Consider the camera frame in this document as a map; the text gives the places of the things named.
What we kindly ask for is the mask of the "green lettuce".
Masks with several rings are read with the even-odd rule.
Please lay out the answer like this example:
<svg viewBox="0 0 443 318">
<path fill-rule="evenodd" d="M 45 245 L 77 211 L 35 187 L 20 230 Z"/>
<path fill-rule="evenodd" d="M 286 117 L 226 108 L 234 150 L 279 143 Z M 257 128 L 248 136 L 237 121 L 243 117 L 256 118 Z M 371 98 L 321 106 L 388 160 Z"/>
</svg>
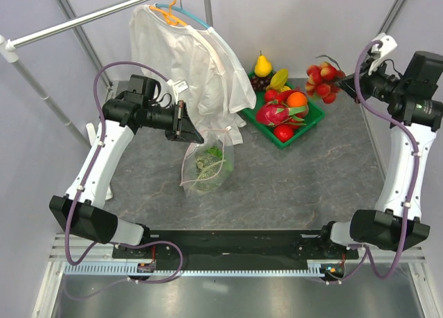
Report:
<svg viewBox="0 0 443 318">
<path fill-rule="evenodd" d="M 204 150 L 204 153 L 210 154 L 218 159 L 222 159 L 223 160 L 222 165 L 221 165 L 222 171 L 225 171 L 225 172 L 232 172 L 233 171 L 233 162 L 230 160 L 230 157 L 228 156 L 226 151 L 223 152 L 220 148 L 213 145 L 212 147 Z"/>
</svg>

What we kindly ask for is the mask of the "green melon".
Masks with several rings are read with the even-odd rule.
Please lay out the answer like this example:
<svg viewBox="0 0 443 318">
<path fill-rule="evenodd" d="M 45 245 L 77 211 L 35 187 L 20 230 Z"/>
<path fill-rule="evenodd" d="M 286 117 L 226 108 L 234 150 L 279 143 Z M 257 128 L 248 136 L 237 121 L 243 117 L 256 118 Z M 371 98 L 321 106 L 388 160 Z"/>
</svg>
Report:
<svg viewBox="0 0 443 318">
<path fill-rule="evenodd" d="M 203 193 L 211 192 L 221 185 L 218 179 L 222 170 L 222 159 L 218 159 L 210 154 L 201 154 L 197 156 L 196 171 L 197 178 L 191 185 L 191 189 L 201 191 Z"/>
</svg>

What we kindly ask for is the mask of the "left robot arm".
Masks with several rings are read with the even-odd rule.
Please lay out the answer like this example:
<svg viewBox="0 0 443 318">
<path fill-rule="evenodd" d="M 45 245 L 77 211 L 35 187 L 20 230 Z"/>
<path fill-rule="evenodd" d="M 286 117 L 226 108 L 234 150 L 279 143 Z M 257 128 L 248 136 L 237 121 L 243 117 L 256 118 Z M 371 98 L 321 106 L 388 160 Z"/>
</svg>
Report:
<svg viewBox="0 0 443 318">
<path fill-rule="evenodd" d="M 107 189 L 123 152 L 142 127 L 164 131 L 169 141 L 203 143 L 204 139 L 190 120 L 186 104 L 179 98 L 188 89 L 186 81 L 169 80 L 173 103 L 162 107 L 155 101 L 159 81 L 132 75 L 127 90 L 108 100 L 102 107 L 105 118 L 95 141 L 64 196 L 53 196 L 49 208 L 61 228 L 93 242 L 128 245 L 137 258 L 152 250 L 152 241 L 144 236 L 145 228 L 121 220 L 103 209 Z"/>
</svg>

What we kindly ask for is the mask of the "red lychee bunch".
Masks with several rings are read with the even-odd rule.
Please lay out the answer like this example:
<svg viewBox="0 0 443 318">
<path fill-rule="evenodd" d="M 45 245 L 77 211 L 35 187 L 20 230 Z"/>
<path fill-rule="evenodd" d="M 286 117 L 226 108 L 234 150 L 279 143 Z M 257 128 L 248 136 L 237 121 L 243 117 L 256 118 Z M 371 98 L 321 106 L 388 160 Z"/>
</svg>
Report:
<svg viewBox="0 0 443 318">
<path fill-rule="evenodd" d="M 323 61 L 307 67 L 305 91 L 313 100 L 322 100 L 325 104 L 332 104 L 341 91 L 338 82 L 345 77 L 345 72 L 340 64 L 328 55 L 319 55 L 316 59 L 323 59 Z"/>
</svg>

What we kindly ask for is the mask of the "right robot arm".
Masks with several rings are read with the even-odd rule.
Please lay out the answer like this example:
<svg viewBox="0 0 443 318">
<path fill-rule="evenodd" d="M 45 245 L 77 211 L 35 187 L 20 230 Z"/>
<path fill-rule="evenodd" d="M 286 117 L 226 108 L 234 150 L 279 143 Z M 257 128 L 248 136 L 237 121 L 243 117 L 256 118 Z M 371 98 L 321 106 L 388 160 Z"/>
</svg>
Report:
<svg viewBox="0 0 443 318">
<path fill-rule="evenodd" d="M 389 76 L 386 65 L 375 72 L 366 60 L 360 68 L 364 99 L 387 103 L 390 125 L 390 161 L 381 195 L 373 210 L 359 209 L 350 222 L 330 222 L 317 240 L 318 253 L 333 258 L 342 246 L 365 243 L 380 249 L 406 250 L 425 241 L 430 227 L 422 223 L 420 196 L 431 146 L 442 122 L 442 102 L 433 100 L 442 75 L 442 56 L 414 53 L 401 77 Z"/>
</svg>

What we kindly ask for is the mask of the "orange fruit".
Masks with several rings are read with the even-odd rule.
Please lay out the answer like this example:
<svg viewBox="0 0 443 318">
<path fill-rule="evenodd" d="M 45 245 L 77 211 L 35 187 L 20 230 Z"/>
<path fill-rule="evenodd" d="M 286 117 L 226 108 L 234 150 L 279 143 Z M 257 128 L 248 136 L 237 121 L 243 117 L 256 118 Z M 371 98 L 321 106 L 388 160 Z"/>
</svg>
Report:
<svg viewBox="0 0 443 318">
<path fill-rule="evenodd" d="M 304 107 L 308 104 L 308 100 L 304 93 L 295 91 L 287 97 L 286 104 L 289 107 Z"/>
</svg>

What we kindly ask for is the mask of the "clear pink-dotted zip bag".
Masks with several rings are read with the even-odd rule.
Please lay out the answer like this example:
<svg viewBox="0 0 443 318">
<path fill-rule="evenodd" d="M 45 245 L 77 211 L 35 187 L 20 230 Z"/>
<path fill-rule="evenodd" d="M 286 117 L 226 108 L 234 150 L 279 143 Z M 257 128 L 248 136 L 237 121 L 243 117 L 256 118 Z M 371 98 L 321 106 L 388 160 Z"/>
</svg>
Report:
<svg viewBox="0 0 443 318">
<path fill-rule="evenodd" d="M 203 143 L 191 143 L 181 166 L 181 183 L 187 197 L 216 191 L 234 171 L 231 127 L 204 130 Z"/>
</svg>

